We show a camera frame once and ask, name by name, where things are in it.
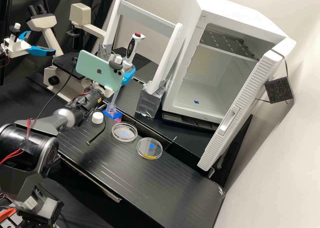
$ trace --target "black foam block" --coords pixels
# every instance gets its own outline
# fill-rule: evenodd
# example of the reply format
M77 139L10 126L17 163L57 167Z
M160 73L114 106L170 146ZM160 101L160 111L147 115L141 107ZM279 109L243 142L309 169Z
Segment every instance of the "black foam block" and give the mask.
M264 86L271 104L293 99L293 92L286 76L268 81Z

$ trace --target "smartphone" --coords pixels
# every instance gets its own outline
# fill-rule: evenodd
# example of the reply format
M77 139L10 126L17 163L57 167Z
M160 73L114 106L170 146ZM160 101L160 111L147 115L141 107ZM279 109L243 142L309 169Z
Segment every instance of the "smartphone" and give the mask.
M107 61L85 50L79 52L76 71L113 91L120 89L124 77L122 69L113 69Z

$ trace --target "clear petri dish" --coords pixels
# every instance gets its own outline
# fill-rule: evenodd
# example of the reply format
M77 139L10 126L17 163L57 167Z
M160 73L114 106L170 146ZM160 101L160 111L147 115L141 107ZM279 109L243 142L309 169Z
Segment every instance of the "clear petri dish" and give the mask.
M128 122L120 122L112 127L112 134L114 138L119 141L130 142L137 138L138 131L132 124Z
M158 159L162 155L162 145L159 141L146 137L139 140L137 144L138 153L150 160Z

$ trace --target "open door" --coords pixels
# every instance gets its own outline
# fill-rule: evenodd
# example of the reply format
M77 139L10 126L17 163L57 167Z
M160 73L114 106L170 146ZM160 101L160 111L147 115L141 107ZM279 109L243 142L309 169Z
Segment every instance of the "open door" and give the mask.
M285 38L278 43L273 50L287 57L296 42ZM267 51L260 61L255 65L247 81L242 86L236 99L229 107L226 115L220 123L215 134L208 143L198 166L207 171L215 161L225 152L231 141L234 139L244 122L249 117L252 108L256 104L256 98L262 95L264 84L279 67L282 57L275 52Z

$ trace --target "orange component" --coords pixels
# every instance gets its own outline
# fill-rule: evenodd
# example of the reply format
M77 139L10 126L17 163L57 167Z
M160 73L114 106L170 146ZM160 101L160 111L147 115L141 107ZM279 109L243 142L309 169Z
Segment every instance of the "orange component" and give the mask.
M6 218L12 216L14 213L16 213L16 209L9 208L3 212L0 213L0 222L4 221Z

